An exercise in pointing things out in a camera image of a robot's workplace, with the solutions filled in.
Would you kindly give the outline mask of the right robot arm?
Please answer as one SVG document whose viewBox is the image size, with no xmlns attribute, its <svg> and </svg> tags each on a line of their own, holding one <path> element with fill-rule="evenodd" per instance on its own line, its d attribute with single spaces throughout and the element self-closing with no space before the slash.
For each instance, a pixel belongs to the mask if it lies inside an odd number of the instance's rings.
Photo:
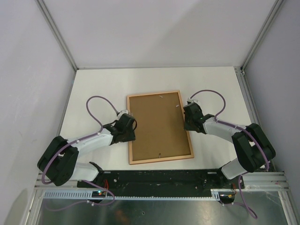
<svg viewBox="0 0 300 225">
<path fill-rule="evenodd" d="M 229 187 L 239 175 L 253 173 L 263 165 L 268 166 L 276 156 L 275 149 L 258 124 L 239 126 L 218 120 L 211 114 L 203 115 L 195 102 L 189 102 L 183 110 L 185 130 L 217 136 L 234 145 L 237 158 L 222 166 L 216 176 L 221 188 Z"/>
</svg>

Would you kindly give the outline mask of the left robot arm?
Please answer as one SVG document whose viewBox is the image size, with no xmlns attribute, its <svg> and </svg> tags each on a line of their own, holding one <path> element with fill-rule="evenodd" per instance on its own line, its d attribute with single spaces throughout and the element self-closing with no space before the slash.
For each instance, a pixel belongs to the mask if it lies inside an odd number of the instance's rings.
<svg viewBox="0 0 300 225">
<path fill-rule="evenodd" d="M 42 183 L 61 186 L 70 180 L 87 180 L 95 188 L 101 186 L 102 169 L 93 162 L 79 163 L 78 158 L 102 147 L 134 141 L 136 128 L 136 119 L 125 112 L 91 135 L 73 140 L 55 137 L 37 163 L 43 172 Z"/>
</svg>

